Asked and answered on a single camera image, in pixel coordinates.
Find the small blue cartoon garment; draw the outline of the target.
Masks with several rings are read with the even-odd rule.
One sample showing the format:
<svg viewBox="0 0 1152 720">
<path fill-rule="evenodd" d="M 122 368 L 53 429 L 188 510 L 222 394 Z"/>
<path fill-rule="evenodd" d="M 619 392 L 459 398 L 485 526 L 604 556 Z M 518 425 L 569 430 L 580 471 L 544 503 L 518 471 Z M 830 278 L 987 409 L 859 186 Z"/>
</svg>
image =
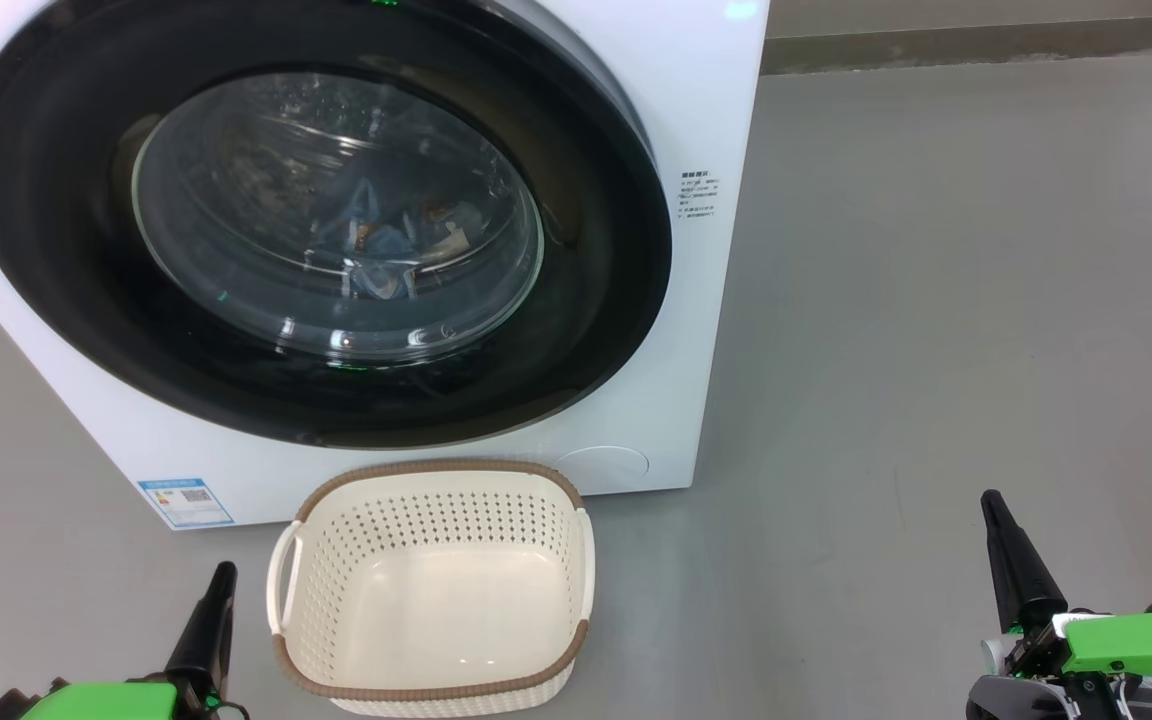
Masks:
<svg viewBox="0 0 1152 720">
<path fill-rule="evenodd" d="M 344 270 L 361 295 L 410 300 L 416 262 L 410 210 L 407 200 L 374 179 L 346 179 L 314 209 L 311 250 Z"/>
</svg>

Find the white front-load washing machine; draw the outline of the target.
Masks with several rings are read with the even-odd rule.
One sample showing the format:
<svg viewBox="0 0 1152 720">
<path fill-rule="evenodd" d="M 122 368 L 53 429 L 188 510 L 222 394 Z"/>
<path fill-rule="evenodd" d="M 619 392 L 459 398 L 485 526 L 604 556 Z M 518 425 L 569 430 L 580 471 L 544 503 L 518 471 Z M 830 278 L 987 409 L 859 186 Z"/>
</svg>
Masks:
<svg viewBox="0 0 1152 720">
<path fill-rule="evenodd" d="M 230 526 L 285 523 L 312 488 L 356 468 L 453 457 L 552 467 L 598 446 L 646 456 L 641 492 L 691 486 L 770 0 L 492 1 L 573 41 L 643 128 L 668 202 L 672 251 L 664 304 L 641 347 L 602 386 L 525 427 L 433 447 L 316 447 L 220 427 L 143 395 L 78 355 L 0 272 L 0 327 L 152 509 L 137 482 L 198 478 L 236 521 Z M 0 46 L 47 3 L 0 0 Z"/>
</svg>

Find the round white drain filter cover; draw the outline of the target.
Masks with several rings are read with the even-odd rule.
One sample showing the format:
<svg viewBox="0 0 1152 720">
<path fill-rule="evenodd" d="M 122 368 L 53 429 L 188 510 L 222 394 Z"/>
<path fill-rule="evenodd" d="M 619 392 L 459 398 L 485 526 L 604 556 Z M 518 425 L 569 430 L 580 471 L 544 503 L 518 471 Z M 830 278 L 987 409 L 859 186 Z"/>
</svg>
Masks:
<svg viewBox="0 0 1152 720">
<path fill-rule="evenodd" d="M 573 450 L 552 467 L 570 480 L 579 495 L 622 495 L 647 488 L 650 462 L 639 450 L 598 446 Z"/>
</svg>

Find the blue energy label sticker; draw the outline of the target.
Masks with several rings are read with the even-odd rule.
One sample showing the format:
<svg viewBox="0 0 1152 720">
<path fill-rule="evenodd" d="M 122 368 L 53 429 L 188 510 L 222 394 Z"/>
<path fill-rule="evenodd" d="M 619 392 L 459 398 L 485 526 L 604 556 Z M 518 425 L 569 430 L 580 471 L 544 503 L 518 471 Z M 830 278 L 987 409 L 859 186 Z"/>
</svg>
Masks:
<svg viewBox="0 0 1152 720">
<path fill-rule="evenodd" d="M 136 484 L 142 495 L 174 530 L 236 524 L 202 479 L 141 480 Z"/>
</svg>

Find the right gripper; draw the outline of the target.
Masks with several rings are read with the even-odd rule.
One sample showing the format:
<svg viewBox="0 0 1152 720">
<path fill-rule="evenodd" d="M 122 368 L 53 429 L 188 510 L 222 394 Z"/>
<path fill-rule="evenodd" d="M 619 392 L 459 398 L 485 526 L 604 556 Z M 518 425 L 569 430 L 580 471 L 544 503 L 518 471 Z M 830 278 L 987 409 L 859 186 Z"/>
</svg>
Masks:
<svg viewBox="0 0 1152 720">
<path fill-rule="evenodd" d="M 986 674 L 970 688 L 967 720 L 1152 720 L 1152 676 L 1060 674 L 1068 626 L 1106 615 L 1066 612 L 1064 593 L 996 488 L 983 493 L 980 509 L 998 626 L 1009 634 L 982 643 Z"/>
</svg>

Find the cream laundry basket brown rim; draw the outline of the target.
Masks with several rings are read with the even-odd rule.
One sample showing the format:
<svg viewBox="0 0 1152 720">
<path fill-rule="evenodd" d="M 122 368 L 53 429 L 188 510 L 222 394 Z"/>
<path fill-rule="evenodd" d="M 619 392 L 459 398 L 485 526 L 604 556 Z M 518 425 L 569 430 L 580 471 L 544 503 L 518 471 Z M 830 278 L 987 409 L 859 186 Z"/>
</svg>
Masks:
<svg viewBox="0 0 1152 720">
<path fill-rule="evenodd" d="M 536 462 L 453 457 L 340 473 L 271 552 L 276 661 L 364 717 L 483 717 L 552 700 L 593 615 L 593 524 Z"/>
</svg>

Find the black washer door glass bowl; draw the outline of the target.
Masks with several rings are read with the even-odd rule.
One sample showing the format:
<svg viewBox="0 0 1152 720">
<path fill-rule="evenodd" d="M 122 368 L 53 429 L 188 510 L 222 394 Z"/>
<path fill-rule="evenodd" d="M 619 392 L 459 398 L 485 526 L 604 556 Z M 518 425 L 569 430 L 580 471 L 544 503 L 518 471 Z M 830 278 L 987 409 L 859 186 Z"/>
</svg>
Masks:
<svg viewBox="0 0 1152 720">
<path fill-rule="evenodd" d="M 415 363 L 334 363 L 221 323 L 157 265 L 132 211 L 147 132 L 207 88 L 297 71 L 425 97 L 511 160 L 544 259 L 506 323 Z M 613 79 L 492 0 L 51 0 L 0 46 L 0 272 L 84 359 L 220 427 L 339 448 L 525 427 L 631 359 L 670 251 Z"/>
</svg>

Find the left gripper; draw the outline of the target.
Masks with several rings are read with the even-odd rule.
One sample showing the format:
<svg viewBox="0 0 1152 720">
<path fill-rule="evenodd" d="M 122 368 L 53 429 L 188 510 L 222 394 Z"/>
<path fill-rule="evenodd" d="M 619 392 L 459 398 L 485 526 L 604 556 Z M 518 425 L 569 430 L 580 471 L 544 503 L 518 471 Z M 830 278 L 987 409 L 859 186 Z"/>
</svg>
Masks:
<svg viewBox="0 0 1152 720">
<path fill-rule="evenodd" d="M 217 566 L 166 662 L 165 676 L 177 689 L 175 720 L 250 720 L 247 707 L 223 700 L 237 577 L 232 561 Z"/>
</svg>

